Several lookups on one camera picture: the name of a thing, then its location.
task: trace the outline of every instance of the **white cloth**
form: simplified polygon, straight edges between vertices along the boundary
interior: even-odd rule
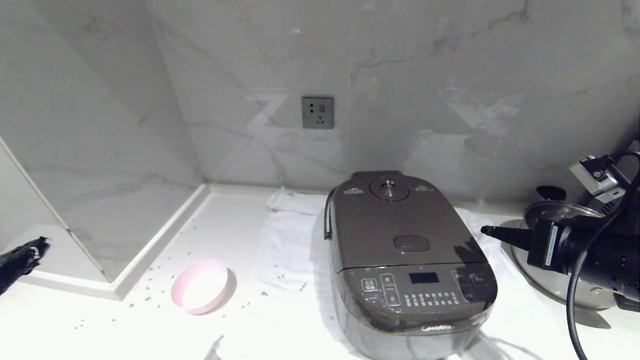
[[[247,307],[236,329],[225,332],[217,354],[235,359],[367,359],[344,337],[330,286],[330,251],[323,240],[326,196],[284,188],[268,201],[262,232],[258,301]],[[495,272],[499,294],[493,311],[462,353],[449,360],[573,359],[533,289],[500,247],[480,233],[487,218],[456,209]]]

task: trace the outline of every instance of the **electrical outlet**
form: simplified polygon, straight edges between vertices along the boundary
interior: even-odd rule
[[[333,129],[333,97],[303,97],[302,128]]]

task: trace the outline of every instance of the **midea logo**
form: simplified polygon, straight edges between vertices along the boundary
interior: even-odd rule
[[[438,325],[438,326],[422,326],[422,331],[432,331],[432,330],[451,330],[453,326],[451,325]]]

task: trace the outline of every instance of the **digital display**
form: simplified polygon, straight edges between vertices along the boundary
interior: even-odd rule
[[[412,272],[409,273],[412,284],[434,284],[440,282],[438,274],[434,272]]]

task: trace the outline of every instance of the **marble wall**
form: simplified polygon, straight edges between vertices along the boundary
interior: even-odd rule
[[[637,137],[640,1],[147,0],[210,181],[330,188],[398,169],[447,195],[584,189]],[[335,97],[333,131],[300,97]]]
[[[142,0],[0,0],[0,135],[110,279],[203,181]]]

